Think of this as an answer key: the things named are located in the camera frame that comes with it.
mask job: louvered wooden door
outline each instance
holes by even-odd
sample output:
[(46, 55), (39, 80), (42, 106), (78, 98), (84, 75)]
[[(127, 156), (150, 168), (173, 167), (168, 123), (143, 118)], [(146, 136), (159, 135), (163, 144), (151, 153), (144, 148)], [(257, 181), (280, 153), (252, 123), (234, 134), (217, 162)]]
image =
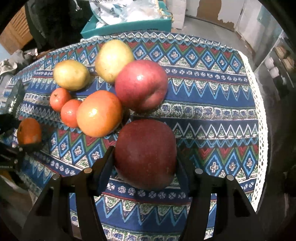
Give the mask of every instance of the louvered wooden door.
[(22, 7), (0, 35), (0, 43), (8, 53), (13, 54), (16, 50), (22, 49), (32, 39), (25, 7)]

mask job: brown patch on door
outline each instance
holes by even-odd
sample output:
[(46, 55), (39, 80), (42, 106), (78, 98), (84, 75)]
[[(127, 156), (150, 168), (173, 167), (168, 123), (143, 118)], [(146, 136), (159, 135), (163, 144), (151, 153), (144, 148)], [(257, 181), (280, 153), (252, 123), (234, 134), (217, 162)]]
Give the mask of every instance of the brown patch on door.
[(200, 0), (200, 5), (197, 9), (196, 17), (210, 23), (217, 24), (221, 27), (234, 31), (233, 22), (223, 22), (222, 19), (218, 20), (218, 14), (222, 7), (221, 0)]

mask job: white lace trim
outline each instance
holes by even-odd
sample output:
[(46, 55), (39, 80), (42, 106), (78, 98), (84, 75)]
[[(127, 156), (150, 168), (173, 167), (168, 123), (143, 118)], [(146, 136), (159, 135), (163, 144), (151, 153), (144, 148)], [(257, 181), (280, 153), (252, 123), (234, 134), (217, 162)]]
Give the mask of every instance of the white lace trim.
[(263, 104), (263, 99), (255, 78), (255, 75), (251, 69), (247, 56), (245, 56), (242, 52), (238, 51), (240, 54), (244, 66), (246, 68), (246, 73), (250, 82), (250, 87), (253, 93), (254, 102), (256, 106), (256, 113), (258, 116), (259, 122), (259, 159), (258, 159), (258, 174), (256, 179), (255, 190), (252, 196), (252, 206), (255, 211), (257, 211), (258, 204), (260, 201), (260, 197), (262, 195), (264, 181), (265, 181), (265, 174), (267, 169), (267, 151), (268, 151), (268, 129), (267, 129), (267, 122), (266, 122), (266, 114), (265, 108)]

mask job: blue patterned tablecloth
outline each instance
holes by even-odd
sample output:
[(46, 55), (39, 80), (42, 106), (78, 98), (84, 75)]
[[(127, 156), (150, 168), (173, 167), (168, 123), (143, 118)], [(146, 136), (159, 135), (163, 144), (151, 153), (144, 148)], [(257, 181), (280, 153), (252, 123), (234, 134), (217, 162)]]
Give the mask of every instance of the blue patterned tablecloth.
[[(86, 65), (94, 79), (90, 87), (77, 92), (78, 99), (97, 90), (115, 93), (94, 68), (96, 55), (110, 39), (121, 39), (131, 47), (135, 59), (158, 62), (166, 71), (168, 93), (149, 117), (171, 127), (178, 146), (196, 167), (214, 176), (235, 176), (252, 201), (260, 156), (258, 110), (252, 94), (254, 83), (249, 81), (240, 53), (216, 42), (165, 32), (123, 33), (70, 45), (49, 53), (12, 78), (4, 97), (22, 79), (26, 95), (20, 119), (33, 117), (50, 134), (41, 151), (26, 156), (20, 172), (30, 189), (38, 195), (54, 173), (75, 175), (115, 145), (118, 133), (101, 139), (86, 136), (79, 129), (66, 127), (49, 106), (49, 96), (57, 88), (52, 70), (66, 59)], [(141, 117), (132, 113), (129, 121)], [(16, 133), (11, 142), (17, 145)], [(107, 238), (122, 241), (177, 240), (190, 207), (177, 179), (162, 191), (144, 191), (119, 180), (115, 171), (95, 202)], [(74, 194), (70, 206), (72, 221), (78, 225)], [(215, 194), (210, 208), (206, 237), (213, 232)]]

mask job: small orange fruit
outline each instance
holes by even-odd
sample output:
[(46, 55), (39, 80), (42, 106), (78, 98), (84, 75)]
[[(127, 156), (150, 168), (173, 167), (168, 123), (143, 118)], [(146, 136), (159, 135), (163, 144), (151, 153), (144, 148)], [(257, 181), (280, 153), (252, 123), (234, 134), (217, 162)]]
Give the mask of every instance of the small orange fruit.
[(114, 131), (123, 117), (117, 96), (108, 91), (96, 91), (79, 106), (77, 123), (81, 131), (91, 137), (104, 137)]
[(57, 88), (50, 95), (49, 103), (53, 110), (60, 112), (64, 104), (70, 99), (72, 99), (72, 97), (66, 89)]
[(70, 128), (78, 127), (76, 113), (81, 103), (82, 101), (73, 99), (73, 100), (69, 100), (62, 107), (61, 119), (66, 126)]
[(17, 129), (19, 145), (41, 142), (41, 127), (34, 118), (23, 119)]

